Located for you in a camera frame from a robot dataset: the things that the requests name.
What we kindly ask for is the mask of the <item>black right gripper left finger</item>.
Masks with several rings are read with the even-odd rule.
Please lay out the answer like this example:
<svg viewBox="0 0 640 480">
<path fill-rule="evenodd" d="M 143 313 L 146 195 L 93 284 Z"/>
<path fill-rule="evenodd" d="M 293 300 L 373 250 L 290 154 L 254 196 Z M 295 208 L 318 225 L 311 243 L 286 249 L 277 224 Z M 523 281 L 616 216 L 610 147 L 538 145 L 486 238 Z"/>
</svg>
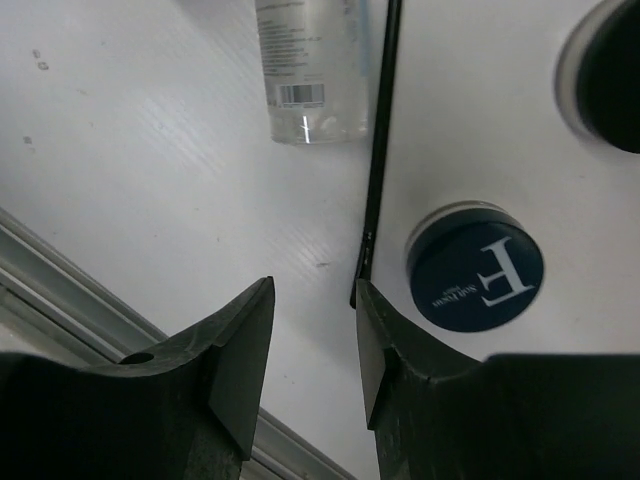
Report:
<svg viewBox="0 0 640 480">
<path fill-rule="evenodd" d="M 250 458 L 272 277 L 117 364 L 1 357 L 5 479 L 236 479 Z"/>
</svg>

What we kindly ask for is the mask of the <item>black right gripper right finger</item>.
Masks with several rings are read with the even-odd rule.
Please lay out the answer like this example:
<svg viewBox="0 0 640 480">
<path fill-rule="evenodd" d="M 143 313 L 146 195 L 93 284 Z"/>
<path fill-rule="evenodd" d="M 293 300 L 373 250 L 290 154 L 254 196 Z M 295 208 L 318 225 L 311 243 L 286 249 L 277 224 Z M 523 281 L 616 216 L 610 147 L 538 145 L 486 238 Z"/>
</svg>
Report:
<svg viewBox="0 0 640 480">
<path fill-rule="evenodd" d="M 368 428 L 384 479 L 635 479 L 639 359 L 474 360 L 355 288 Z"/>
</svg>

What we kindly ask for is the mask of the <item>long black makeup brush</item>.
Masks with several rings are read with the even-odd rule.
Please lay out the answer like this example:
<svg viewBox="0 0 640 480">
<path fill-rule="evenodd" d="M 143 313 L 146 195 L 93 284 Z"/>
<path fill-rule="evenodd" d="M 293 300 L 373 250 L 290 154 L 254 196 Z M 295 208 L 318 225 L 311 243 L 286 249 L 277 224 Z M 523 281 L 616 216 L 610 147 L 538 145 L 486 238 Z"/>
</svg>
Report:
<svg viewBox="0 0 640 480">
<path fill-rule="evenodd" d="M 392 0 L 388 2 L 363 234 L 349 299 L 349 304 L 352 309 L 356 308 L 358 281 L 370 281 L 372 278 L 372 266 L 381 212 L 388 138 L 391 125 L 402 9 L 402 0 Z"/>
</svg>

